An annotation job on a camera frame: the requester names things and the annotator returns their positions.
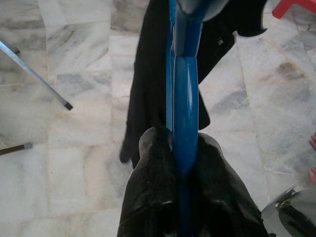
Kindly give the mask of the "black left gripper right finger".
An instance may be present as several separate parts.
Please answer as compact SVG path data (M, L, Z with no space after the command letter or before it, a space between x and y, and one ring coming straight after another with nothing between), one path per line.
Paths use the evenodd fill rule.
M219 143L200 133L194 166L197 237L267 237L261 212L225 159Z

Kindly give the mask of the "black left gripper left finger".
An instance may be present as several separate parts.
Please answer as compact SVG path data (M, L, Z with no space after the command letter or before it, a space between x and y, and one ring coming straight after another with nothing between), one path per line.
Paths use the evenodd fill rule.
M139 154L126 185L118 236L175 237L179 219L178 172L170 130L146 130L139 141Z

